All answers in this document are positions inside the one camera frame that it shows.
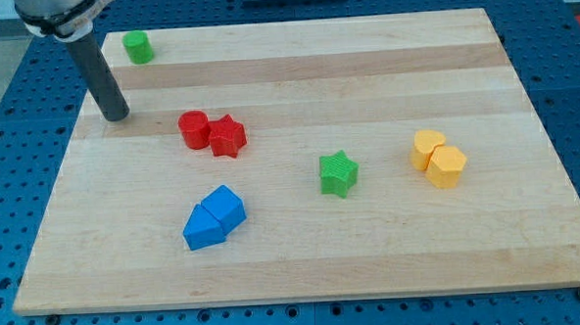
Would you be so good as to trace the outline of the grey robot arm flange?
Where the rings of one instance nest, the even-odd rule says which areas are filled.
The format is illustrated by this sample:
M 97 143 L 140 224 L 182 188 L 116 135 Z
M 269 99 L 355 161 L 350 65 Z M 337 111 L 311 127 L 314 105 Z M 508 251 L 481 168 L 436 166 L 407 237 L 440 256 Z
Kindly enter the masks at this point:
M 29 32 L 70 43 L 92 32 L 93 22 L 114 0 L 13 0 Z

